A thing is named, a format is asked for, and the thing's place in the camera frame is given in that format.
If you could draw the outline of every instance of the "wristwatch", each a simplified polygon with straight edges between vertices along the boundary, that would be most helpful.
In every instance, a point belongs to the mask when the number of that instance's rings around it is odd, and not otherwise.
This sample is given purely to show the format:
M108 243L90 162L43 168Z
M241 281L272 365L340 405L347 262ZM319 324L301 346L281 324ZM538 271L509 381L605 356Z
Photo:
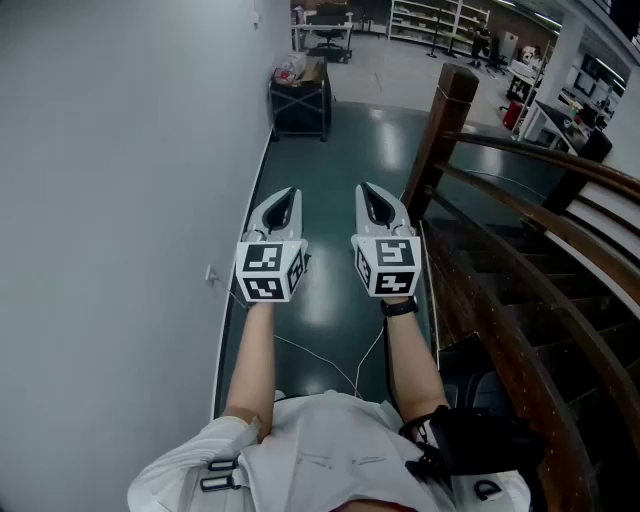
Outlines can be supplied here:
M417 313L418 305L414 297L407 297L407 300L399 304L387 304L384 300L380 301L380 309L384 316L400 316L407 313Z

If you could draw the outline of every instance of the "black cart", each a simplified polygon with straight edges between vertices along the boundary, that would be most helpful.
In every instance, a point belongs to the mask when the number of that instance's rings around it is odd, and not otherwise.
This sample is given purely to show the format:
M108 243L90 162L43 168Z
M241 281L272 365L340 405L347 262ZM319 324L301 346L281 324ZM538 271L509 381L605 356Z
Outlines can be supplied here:
M327 140L331 126L331 84L326 60L314 81L280 84L272 77L269 98L273 115L273 140L281 135L315 135Z

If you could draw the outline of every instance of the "wall outlet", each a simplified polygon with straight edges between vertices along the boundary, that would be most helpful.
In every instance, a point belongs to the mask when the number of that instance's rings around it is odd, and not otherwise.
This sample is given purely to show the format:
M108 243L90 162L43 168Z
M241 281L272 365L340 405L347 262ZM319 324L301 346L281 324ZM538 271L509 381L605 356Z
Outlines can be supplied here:
M214 285L215 282L218 280L218 274L216 273L215 269L213 268L213 265L208 265L207 266L207 273L204 276L204 280L207 283L210 283L211 285Z

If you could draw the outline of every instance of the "person in background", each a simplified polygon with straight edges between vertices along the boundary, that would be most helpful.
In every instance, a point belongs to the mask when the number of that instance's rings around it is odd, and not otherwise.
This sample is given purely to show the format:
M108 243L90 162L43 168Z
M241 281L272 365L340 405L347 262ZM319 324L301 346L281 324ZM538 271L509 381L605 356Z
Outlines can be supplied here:
M489 46L489 40L491 39L491 32L487 29L487 24L478 24L473 32L473 45L471 46L471 62L469 64L473 67L480 67L480 52L486 51Z

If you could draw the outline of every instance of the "stair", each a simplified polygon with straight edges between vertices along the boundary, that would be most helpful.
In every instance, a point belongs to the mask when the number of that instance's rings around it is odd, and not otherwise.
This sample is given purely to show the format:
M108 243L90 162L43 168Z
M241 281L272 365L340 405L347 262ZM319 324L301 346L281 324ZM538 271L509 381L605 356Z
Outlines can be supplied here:
M640 389L640 321L580 263L528 226L488 226L540 270L598 331ZM501 305L500 314L526 338L577 426L598 482L605 510L634 499L627 474L640 463L627 425L601 376L555 311L461 223L430 220L462 274L476 279Z

